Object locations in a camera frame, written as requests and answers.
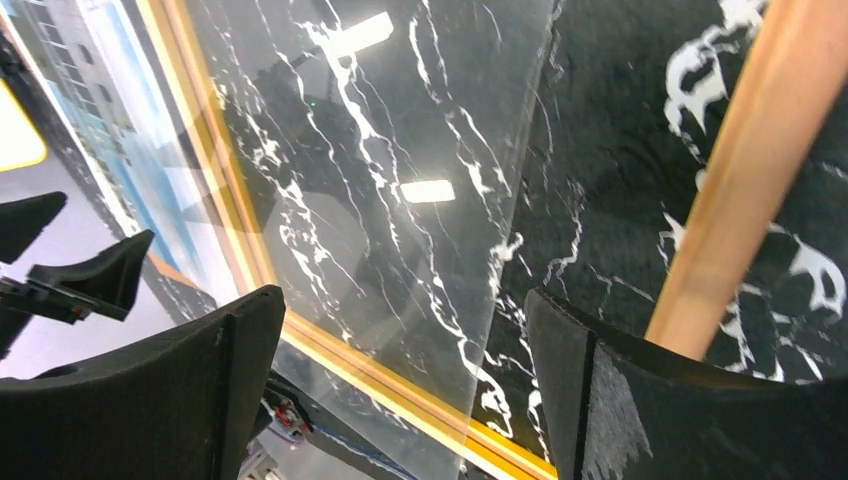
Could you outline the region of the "clear acrylic sheet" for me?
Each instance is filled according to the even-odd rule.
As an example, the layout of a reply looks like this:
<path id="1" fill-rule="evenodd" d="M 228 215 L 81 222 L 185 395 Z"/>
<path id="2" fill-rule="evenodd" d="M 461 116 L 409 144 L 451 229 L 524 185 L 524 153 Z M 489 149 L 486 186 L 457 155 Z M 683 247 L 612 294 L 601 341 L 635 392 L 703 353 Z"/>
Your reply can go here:
<path id="1" fill-rule="evenodd" d="M 88 1 L 196 98 L 287 300 L 280 373 L 415 479 L 463 460 L 549 1 Z"/>

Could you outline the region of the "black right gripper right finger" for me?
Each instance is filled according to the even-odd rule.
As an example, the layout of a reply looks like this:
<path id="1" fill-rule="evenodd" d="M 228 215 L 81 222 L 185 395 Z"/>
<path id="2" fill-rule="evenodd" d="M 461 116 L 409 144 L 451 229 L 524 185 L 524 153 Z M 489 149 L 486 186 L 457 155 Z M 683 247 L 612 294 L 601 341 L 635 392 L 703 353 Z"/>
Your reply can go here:
<path id="1" fill-rule="evenodd" d="M 847 383 L 787 385 L 690 360 L 571 307 L 525 300 L 562 479 L 843 479 Z"/>

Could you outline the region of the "brown backing board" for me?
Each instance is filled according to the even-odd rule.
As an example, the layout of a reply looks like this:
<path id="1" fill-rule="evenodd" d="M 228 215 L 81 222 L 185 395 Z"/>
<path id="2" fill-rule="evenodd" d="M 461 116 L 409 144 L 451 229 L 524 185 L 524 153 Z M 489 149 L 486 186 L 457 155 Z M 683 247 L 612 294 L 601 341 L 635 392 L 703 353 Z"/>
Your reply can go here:
<path id="1" fill-rule="evenodd" d="M 191 288 L 194 288 L 194 289 L 198 288 L 198 286 L 193 281 L 191 281 L 188 277 L 186 277 L 181 272 L 179 272 L 178 270 L 176 270 L 175 268 L 170 266 L 168 263 L 166 263 L 164 260 L 162 260 L 157 255 L 155 255 L 153 253 L 148 253 L 147 257 L 149 258 L 149 260 L 150 260 L 151 264 L 153 265 L 153 267 L 155 268 L 155 270 L 158 273 L 160 273 L 161 275 L 163 275 L 167 278 L 170 278 L 172 280 L 175 280 L 175 281 L 177 281 L 181 284 L 184 284 L 188 287 L 191 287 Z"/>

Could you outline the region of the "yellow wooden picture frame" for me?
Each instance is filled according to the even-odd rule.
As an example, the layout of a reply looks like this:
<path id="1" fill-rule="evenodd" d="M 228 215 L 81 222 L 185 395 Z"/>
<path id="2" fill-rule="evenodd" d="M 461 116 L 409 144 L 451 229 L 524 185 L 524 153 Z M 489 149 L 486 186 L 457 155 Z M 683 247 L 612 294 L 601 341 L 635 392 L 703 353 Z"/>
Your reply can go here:
<path id="1" fill-rule="evenodd" d="M 549 2 L 516 243 L 454 479 L 562 479 L 528 343 L 536 288 L 731 373 L 847 383 L 846 3 Z M 197 99 L 166 77 L 247 288 L 271 283 L 249 273 Z M 292 384 L 323 448 L 415 479 Z"/>

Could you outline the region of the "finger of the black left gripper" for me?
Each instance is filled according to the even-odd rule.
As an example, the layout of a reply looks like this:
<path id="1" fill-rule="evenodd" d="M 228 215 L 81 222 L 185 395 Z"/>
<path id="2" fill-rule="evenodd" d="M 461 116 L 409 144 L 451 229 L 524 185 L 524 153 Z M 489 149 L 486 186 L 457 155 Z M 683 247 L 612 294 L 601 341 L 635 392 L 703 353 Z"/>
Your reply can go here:
<path id="1" fill-rule="evenodd" d="M 96 313 L 123 321 L 135 304 L 141 271 L 155 234 L 144 230 L 64 266 L 35 265 L 25 282 L 1 280 L 1 307 L 74 324 Z"/>
<path id="2" fill-rule="evenodd" d="M 14 263 L 67 203 L 63 192 L 49 192 L 1 204 L 1 262 Z"/>

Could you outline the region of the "building photo print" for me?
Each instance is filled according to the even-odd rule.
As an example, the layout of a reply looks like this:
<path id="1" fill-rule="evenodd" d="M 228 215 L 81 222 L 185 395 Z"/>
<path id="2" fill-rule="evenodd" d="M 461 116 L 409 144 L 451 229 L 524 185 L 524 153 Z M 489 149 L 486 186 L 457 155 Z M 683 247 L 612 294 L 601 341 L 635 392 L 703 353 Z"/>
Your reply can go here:
<path id="1" fill-rule="evenodd" d="M 5 29 L 85 157 L 95 194 L 126 232 L 218 302 L 248 285 L 201 162 L 194 121 L 169 84 L 134 1 L 5 1 Z"/>

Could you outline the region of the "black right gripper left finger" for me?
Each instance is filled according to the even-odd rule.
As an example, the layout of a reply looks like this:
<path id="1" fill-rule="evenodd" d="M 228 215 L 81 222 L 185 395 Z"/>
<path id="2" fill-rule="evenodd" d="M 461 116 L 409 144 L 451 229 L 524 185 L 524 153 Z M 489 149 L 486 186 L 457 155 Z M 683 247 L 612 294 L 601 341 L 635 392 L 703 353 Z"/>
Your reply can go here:
<path id="1" fill-rule="evenodd" d="M 1 382 L 5 479 L 234 479 L 285 314 L 263 286 L 113 351 Z"/>

